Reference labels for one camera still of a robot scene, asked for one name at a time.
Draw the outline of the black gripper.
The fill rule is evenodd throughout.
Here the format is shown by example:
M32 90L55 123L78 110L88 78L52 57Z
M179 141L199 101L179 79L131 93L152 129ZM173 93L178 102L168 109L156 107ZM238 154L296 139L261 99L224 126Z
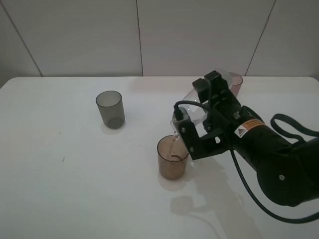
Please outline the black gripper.
M216 137L221 144L237 144L238 136L235 129L239 126L239 119L235 115L242 106L229 89L228 82L216 70L206 74L192 83L200 103L210 108L206 111L207 118L203 121L207 134L201 137L203 144L216 144Z

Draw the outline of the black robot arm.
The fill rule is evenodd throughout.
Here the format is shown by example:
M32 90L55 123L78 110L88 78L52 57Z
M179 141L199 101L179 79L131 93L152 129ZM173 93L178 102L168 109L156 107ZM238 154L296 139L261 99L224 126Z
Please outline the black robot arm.
M239 103L227 81L212 71L192 83L199 101L211 100L222 116L231 147L257 172L263 193L281 206L297 206L319 197L319 133L284 114L267 126Z

